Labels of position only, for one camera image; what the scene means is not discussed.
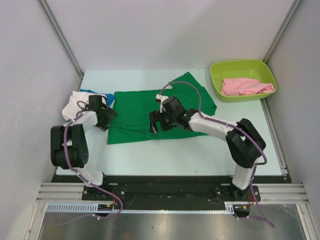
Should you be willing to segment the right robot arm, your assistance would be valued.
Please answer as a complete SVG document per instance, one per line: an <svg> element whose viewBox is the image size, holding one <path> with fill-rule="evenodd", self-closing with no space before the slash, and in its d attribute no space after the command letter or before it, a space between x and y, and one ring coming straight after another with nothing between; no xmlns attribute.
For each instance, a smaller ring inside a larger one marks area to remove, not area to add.
<svg viewBox="0 0 320 240"><path fill-rule="evenodd" d="M246 118L238 122L218 119L202 113L198 109L186 110L180 101L174 97L157 94L155 101L160 104L159 110L149 113L149 132L181 128L216 137L227 143L233 161L236 163L235 173L230 184L230 194L242 201L249 194L250 182L258 158L263 157L266 143L253 124Z"/></svg>

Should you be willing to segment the lime green plastic basin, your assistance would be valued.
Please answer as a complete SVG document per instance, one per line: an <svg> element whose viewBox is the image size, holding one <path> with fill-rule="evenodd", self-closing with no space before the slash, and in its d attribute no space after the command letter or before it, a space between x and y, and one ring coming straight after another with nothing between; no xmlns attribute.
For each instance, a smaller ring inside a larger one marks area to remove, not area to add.
<svg viewBox="0 0 320 240"><path fill-rule="evenodd" d="M223 102L244 102L264 99L277 91L277 82L268 66L259 59L240 59L217 62L210 67L215 95ZM273 91L249 95L227 96L222 93L224 79L249 78L261 84L271 84Z"/></svg>

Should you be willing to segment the green t shirt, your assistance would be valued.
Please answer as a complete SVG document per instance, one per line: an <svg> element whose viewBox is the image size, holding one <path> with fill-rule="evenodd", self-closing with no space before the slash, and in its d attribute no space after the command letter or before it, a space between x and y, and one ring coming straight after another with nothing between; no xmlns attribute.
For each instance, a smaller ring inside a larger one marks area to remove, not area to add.
<svg viewBox="0 0 320 240"><path fill-rule="evenodd" d="M187 82L198 89L201 94L201 111L209 116L215 115L217 106L206 88L187 72L172 82ZM142 91L117 91L114 93L115 102L113 109L117 116L109 124L107 144L135 143L149 140L174 140L186 139L206 134L183 130L175 127L169 131L159 129L158 134L149 133L149 113L160 108L155 101L156 94L160 89ZM162 94L177 97L182 105L188 110L199 109L199 97L193 87L184 83L176 83L172 88L166 88Z"/></svg>

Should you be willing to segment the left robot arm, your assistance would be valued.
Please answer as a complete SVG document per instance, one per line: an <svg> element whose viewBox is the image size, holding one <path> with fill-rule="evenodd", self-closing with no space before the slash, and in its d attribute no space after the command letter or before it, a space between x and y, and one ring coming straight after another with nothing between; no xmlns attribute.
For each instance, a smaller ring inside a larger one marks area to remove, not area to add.
<svg viewBox="0 0 320 240"><path fill-rule="evenodd" d="M92 128L105 132L117 116L111 108L112 94L73 91L62 110L67 121L50 129L50 160L53 166L75 173L100 200L110 196L111 188L104 184L104 173L90 162L86 134Z"/></svg>

